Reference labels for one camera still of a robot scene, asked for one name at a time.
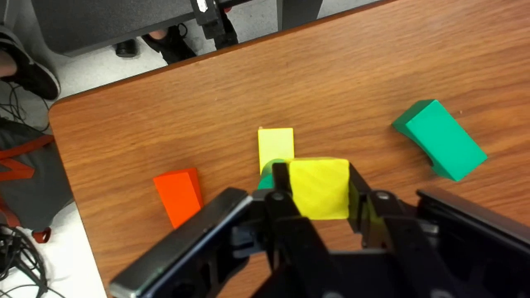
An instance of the gray floor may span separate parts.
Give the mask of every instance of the gray floor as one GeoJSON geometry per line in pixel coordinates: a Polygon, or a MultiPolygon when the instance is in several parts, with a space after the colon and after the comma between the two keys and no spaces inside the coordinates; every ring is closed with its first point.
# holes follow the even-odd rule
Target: gray floor
{"type": "MultiPolygon", "coordinates": [[[[319,17],[370,2],[372,0],[324,0],[319,17]]],[[[72,59],[54,55],[47,52],[42,44],[29,0],[0,0],[0,12],[1,9],[4,9],[3,24],[14,31],[31,55],[54,70],[61,83],[61,98],[165,67],[162,59],[142,42],[138,42],[138,57],[132,60],[117,59],[110,47],[72,59]]],[[[274,14],[274,0],[253,0],[234,7],[228,14],[228,19],[233,22],[239,42],[248,42],[276,32],[274,14]]],[[[186,22],[185,26],[188,29],[186,42],[195,54],[205,55],[213,52],[211,42],[203,40],[201,31],[195,22],[186,22]]],[[[0,87],[0,103],[8,100],[6,95],[8,90],[0,87]]],[[[17,98],[26,110],[27,125],[41,128],[47,123],[47,112],[42,102],[26,92],[17,92],[17,98]]],[[[64,297],[104,297],[75,208],[70,206],[64,209],[56,218],[52,229],[54,236],[51,244],[39,246],[49,267],[51,287],[64,297]]],[[[8,290],[22,284],[27,282],[21,276],[13,274],[13,277],[0,284],[0,289],[8,290]]],[[[34,294],[34,290],[27,289],[13,292],[11,297],[26,297],[31,294],[34,294]]]]}

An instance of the yellow block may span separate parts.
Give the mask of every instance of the yellow block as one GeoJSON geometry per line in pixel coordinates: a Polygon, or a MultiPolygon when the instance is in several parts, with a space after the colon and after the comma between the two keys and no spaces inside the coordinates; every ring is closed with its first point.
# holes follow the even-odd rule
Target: yellow block
{"type": "Polygon", "coordinates": [[[287,176],[301,216],[311,221],[347,219],[347,160],[292,160],[287,176]]]}
{"type": "Polygon", "coordinates": [[[291,128],[258,130],[259,175],[273,160],[294,158],[294,136],[291,128]]]}

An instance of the red object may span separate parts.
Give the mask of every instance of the red object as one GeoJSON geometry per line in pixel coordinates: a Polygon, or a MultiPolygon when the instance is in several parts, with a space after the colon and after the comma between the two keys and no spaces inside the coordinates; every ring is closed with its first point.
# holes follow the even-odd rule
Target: red object
{"type": "Polygon", "coordinates": [[[41,231],[41,232],[36,232],[32,231],[31,232],[31,237],[36,244],[46,244],[51,237],[51,229],[46,229],[46,231],[41,231]]]}
{"type": "Polygon", "coordinates": [[[41,136],[29,143],[24,143],[21,146],[0,151],[0,166],[6,168],[8,173],[0,173],[0,181],[21,181],[21,180],[31,180],[34,171],[19,161],[16,161],[16,156],[26,155],[29,151],[36,151],[42,146],[47,146],[54,143],[52,136],[41,136]]]}
{"type": "Polygon", "coordinates": [[[195,170],[157,176],[153,178],[153,186],[173,229],[180,228],[201,209],[195,170]]]}

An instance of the cable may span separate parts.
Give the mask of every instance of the cable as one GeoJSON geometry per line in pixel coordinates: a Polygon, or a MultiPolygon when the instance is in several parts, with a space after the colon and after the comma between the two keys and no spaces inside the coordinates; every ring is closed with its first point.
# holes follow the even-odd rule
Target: cable
{"type": "MultiPolygon", "coordinates": [[[[9,115],[13,122],[27,127],[24,122],[26,112],[19,107],[19,100],[17,100],[17,93],[16,93],[16,90],[19,90],[21,87],[9,83],[9,82],[4,82],[4,85],[9,87],[9,97],[8,97],[6,105],[0,105],[0,110],[3,110],[6,115],[9,115]]],[[[39,100],[41,100],[42,107],[46,108],[46,112],[49,113],[47,103],[42,98],[39,98],[39,100]]],[[[42,130],[36,130],[36,128],[34,130],[37,133],[46,133],[47,128],[49,128],[49,122],[46,123],[46,127],[42,130]]]]}
{"type": "Polygon", "coordinates": [[[37,287],[36,298],[46,292],[52,292],[62,298],[61,294],[47,287],[44,261],[32,242],[17,229],[0,226],[0,281],[4,281],[13,267],[32,281],[34,285],[21,285],[8,292],[0,292],[0,298],[8,298],[8,294],[24,287],[37,287]]]}
{"type": "MultiPolygon", "coordinates": [[[[8,292],[0,292],[0,298],[13,298],[9,294],[13,294],[13,292],[16,292],[19,289],[29,289],[29,287],[36,287],[36,285],[29,285],[29,284],[27,285],[17,285],[14,289],[9,289],[8,292]]],[[[66,298],[64,295],[61,295],[59,292],[56,292],[56,290],[49,289],[49,287],[47,287],[47,290],[51,294],[54,294],[56,297],[59,297],[59,298],[66,298]]]]}

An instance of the wooden table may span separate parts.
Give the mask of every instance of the wooden table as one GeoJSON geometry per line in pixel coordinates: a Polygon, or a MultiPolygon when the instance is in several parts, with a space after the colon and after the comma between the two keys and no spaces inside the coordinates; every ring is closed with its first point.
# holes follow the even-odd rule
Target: wooden table
{"type": "MultiPolygon", "coordinates": [[[[407,203],[438,186],[530,226],[528,12],[528,0],[397,0],[57,103],[52,132],[104,284],[170,231],[152,178],[193,166],[205,199],[251,191],[259,127],[292,127],[297,156],[345,158],[407,203]],[[460,184],[390,130],[425,98],[488,155],[460,184]]],[[[331,247],[352,244],[340,228],[319,226],[331,247]]],[[[261,264],[229,295],[246,297],[261,264]]]]}

